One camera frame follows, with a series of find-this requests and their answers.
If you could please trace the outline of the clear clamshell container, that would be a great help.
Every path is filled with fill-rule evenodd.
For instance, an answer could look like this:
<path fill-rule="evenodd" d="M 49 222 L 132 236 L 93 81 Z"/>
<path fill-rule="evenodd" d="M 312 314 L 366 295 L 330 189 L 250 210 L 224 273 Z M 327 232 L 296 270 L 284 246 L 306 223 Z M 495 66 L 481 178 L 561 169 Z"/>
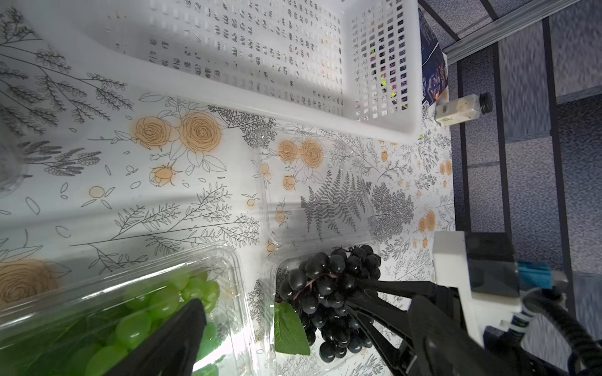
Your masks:
<path fill-rule="evenodd" d="M 27 166 L 17 141 L 11 135 L 1 135 L 1 197 L 12 194 L 24 180 Z"/>
<path fill-rule="evenodd" d="M 193 375 L 255 375 L 249 310 L 235 250 L 197 246 L 49 291 L 1 311 L 4 375 L 103 375 L 164 329 L 186 304 L 202 304 Z"/>
<path fill-rule="evenodd" d="M 286 330 L 293 315 L 280 286 L 313 256 L 370 246 L 384 280 L 430 276 L 430 254 L 415 234 L 417 206 L 409 186 L 415 175 L 410 147 L 331 133 L 301 125 L 278 128 L 256 153 L 263 203 L 262 227 L 273 247 L 263 279 L 267 363 L 272 375 L 377 374 L 372 350 L 323 363 L 318 347 L 308 355 L 279 353 L 297 337 Z"/>

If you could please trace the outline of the black grape bunch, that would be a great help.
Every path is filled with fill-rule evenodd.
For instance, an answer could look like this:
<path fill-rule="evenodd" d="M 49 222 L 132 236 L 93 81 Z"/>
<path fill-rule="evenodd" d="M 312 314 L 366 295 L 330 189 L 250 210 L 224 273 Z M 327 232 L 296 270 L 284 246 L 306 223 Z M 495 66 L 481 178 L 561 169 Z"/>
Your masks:
<path fill-rule="evenodd" d="M 290 304 L 307 332 L 338 325 L 358 333 L 360 326 L 345 307 L 346 297 L 359 280 L 378 280 L 381 266 L 381 256 L 369 244 L 318 252 L 284 272 L 275 301 Z"/>

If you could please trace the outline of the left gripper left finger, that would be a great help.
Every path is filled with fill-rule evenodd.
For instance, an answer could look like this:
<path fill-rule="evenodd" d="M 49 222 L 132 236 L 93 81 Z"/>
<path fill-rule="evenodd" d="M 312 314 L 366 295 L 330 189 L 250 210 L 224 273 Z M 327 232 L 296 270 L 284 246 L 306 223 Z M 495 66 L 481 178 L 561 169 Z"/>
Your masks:
<path fill-rule="evenodd" d="M 191 375 L 207 320 L 201 299 L 192 299 L 107 375 Z"/>

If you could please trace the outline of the green grape bunch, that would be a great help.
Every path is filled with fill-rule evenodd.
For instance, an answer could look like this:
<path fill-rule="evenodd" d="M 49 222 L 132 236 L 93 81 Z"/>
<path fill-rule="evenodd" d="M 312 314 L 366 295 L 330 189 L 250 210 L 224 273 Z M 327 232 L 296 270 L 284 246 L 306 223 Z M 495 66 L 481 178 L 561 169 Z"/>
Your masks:
<path fill-rule="evenodd" d="M 55 315 L 1 341 L 3 375 L 105 375 L 192 299 L 215 310 L 220 286 L 206 272 L 140 282 L 95 308 Z"/>

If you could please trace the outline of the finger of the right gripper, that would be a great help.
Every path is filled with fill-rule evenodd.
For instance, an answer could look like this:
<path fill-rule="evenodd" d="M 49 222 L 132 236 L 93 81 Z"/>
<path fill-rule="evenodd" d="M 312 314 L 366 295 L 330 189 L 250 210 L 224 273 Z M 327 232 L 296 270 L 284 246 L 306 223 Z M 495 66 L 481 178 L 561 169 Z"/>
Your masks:
<path fill-rule="evenodd" d="M 436 285 L 428 281 L 382 281 L 360 279 L 357 286 L 364 290 L 414 299 L 423 296 L 453 320 L 461 319 L 461 303 L 456 288 Z"/>
<path fill-rule="evenodd" d="M 370 340 L 392 375 L 418 375 L 419 362 L 409 335 L 406 313 L 399 317 L 393 314 L 393 325 L 387 322 L 390 310 L 376 306 L 385 316 L 375 315 L 360 305 L 358 300 L 348 300 L 345 307 L 360 326 L 361 332 Z"/>

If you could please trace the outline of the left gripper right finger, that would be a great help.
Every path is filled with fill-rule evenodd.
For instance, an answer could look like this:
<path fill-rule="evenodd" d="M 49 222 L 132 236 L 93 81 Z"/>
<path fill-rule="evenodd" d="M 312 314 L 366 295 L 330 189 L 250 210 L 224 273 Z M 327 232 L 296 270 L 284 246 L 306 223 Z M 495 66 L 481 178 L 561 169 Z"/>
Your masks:
<path fill-rule="evenodd" d="M 412 299 L 412 342 L 423 375 L 507 375 L 508 367 L 473 341 L 428 299 Z"/>

